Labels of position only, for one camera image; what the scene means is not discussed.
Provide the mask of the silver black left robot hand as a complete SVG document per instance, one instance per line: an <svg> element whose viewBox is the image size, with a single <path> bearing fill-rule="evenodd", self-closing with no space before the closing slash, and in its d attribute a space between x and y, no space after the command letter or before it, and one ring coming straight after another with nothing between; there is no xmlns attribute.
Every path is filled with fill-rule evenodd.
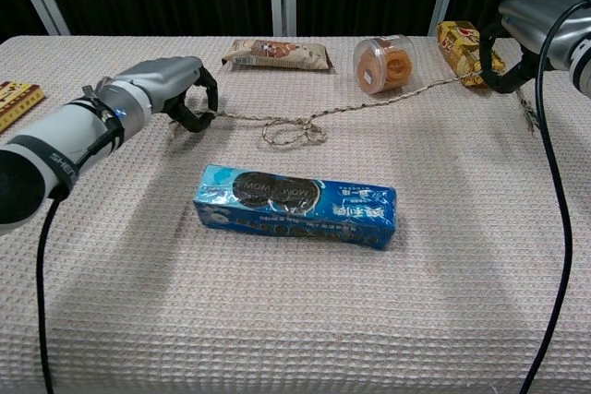
<svg viewBox="0 0 591 394"><path fill-rule="evenodd" d="M206 90L208 108L194 114L185 105L187 91ZM97 98L119 118L125 138L142 130L156 113L165 113L191 133L205 130L218 110L217 82L195 56L140 62L96 86Z"/></svg>

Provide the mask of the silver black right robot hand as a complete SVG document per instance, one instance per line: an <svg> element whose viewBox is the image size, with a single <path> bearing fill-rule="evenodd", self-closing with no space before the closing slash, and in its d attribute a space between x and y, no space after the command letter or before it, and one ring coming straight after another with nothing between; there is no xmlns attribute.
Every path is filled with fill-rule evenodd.
<svg viewBox="0 0 591 394"><path fill-rule="evenodd" d="M516 91L537 74L542 45L551 27L567 8L589 0L503 0L500 17L480 31L481 77L498 93ZM502 32L520 45L522 59L504 75L492 66L492 47ZM565 19L552 39L545 68L567 71L574 87L590 95L590 8L584 7Z"/></svg>

